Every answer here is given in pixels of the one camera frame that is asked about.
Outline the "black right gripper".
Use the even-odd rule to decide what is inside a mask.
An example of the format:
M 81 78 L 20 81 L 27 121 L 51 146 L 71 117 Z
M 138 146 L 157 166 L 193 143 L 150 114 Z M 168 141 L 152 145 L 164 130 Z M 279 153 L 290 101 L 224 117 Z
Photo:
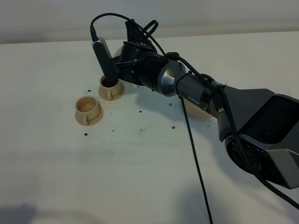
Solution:
M 119 79 L 158 91 L 158 76 L 168 63 L 151 45 L 141 45 L 140 29 L 135 21 L 126 21 L 127 42 L 123 43 L 119 61 L 115 64 Z

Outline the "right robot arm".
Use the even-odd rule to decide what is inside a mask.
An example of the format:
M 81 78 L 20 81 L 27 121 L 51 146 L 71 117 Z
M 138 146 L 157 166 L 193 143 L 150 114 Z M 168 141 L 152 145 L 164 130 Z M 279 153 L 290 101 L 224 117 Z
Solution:
M 150 41 L 157 27 L 126 22 L 117 76 L 164 96 L 180 96 L 218 122 L 219 139 L 242 170 L 288 189 L 299 185 L 299 102 L 268 89 L 240 90 L 198 73 L 178 53 L 162 56 Z

